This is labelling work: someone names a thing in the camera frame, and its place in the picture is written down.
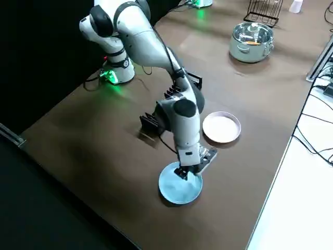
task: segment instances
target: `black curtain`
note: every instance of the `black curtain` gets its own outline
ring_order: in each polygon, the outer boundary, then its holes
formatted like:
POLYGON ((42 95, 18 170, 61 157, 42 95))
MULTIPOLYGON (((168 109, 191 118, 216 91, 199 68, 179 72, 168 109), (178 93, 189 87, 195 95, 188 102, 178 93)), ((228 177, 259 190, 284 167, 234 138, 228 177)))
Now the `black curtain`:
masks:
MULTIPOLYGON (((179 0, 148 0, 151 24, 179 0)), ((0 123, 20 134, 103 63, 79 21, 93 0, 8 1, 2 8, 0 123)))

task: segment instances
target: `dish rack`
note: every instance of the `dish rack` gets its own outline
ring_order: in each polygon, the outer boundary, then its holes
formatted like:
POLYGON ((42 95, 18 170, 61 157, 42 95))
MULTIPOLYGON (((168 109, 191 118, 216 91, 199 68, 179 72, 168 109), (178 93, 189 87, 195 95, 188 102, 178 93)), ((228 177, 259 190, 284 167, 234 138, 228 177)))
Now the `dish rack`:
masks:
POLYGON ((283 0, 250 0, 244 21, 260 22, 273 28, 279 21, 283 0))

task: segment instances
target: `green led light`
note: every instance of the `green led light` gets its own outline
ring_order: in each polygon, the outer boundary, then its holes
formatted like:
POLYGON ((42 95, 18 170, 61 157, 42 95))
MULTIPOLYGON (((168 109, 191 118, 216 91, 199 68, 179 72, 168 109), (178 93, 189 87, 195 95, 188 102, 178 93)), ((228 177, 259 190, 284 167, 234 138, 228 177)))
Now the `green led light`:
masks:
POLYGON ((196 0, 196 1, 194 1, 194 5, 200 8, 200 7, 203 6, 203 1, 202 0, 196 0))
POLYGON ((112 82, 113 84, 116 84, 116 83, 119 82, 119 81, 118 81, 118 78, 117 78, 117 76, 116 76, 116 73, 115 73, 113 70, 111 70, 108 79, 109 79, 109 81, 112 82))
POLYGON ((204 19, 204 9, 199 9, 197 11, 197 18, 201 20, 204 19))
POLYGON ((116 84, 119 82, 119 80, 116 76, 116 73, 113 70, 106 70, 99 76, 105 78, 107 81, 109 81, 113 84, 116 84))

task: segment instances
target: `white plate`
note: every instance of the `white plate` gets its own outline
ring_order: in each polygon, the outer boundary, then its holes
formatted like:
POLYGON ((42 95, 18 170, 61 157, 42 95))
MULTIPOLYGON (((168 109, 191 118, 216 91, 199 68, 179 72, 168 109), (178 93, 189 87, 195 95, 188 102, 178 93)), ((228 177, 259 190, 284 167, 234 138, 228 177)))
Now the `white plate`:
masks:
POLYGON ((160 174, 158 186, 165 199, 174 204, 187 204, 194 201, 202 190, 202 176, 189 172, 187 180, 174 173, 179 161, 167 165, 160 174))
POLYGON ((230 113, 218 111, 206 116, 202 129, 205 135, 218 143, 228 143, 240 135, 240 122, 230 113))

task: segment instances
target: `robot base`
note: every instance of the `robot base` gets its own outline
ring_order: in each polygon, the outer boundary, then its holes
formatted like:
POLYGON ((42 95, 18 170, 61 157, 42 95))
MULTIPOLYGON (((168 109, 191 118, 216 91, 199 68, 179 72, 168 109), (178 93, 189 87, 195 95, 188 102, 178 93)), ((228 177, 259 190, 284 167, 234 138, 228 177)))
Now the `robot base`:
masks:
POLYGON ((124 61, 125 65, 122 67, 113 67, 109 61, 106 61, 103 64, 103 68, 99 74, 99 77, 111 84, 117 85, 120 83, 127 83, 133 80, 135 77, 135 71, 134 66, 127 58, 127 60, 124 61))

